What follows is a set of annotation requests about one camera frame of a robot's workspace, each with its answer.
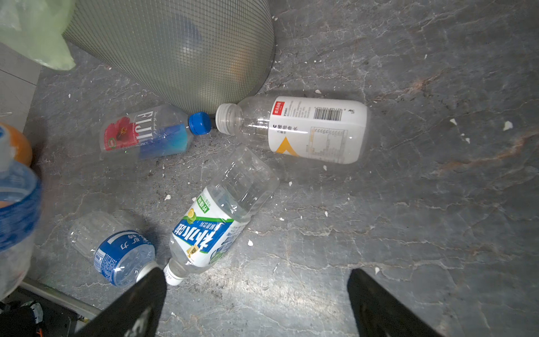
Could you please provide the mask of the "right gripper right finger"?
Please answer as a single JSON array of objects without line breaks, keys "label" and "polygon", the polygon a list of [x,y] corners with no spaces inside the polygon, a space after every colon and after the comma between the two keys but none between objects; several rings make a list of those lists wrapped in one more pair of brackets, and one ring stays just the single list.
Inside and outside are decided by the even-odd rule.
[{"label": "right gripper right finger", "polygon": [[347,283],[360,336],[439,336],[363,270],[353,269]]}]

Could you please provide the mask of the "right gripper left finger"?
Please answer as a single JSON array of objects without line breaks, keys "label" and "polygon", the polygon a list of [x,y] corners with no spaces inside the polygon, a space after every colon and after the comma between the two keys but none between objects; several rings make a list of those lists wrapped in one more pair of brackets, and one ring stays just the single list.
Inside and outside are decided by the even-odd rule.
[{"label": "right gripper left finger", "polygon": [[154,268],[75,335],[156,336],[166,292],[164,273]]}]

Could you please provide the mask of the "crushed bottle blue label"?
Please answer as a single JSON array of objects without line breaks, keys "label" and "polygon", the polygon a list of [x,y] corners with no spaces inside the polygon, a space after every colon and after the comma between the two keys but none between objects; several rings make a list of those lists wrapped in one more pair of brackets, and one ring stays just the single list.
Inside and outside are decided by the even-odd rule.
[{"label": "crushed bottle blue label", "polygon": [[1,299],[13,293],[28,273],[41,203],[38,176],[15,159],[10,131],[1,127]]}]

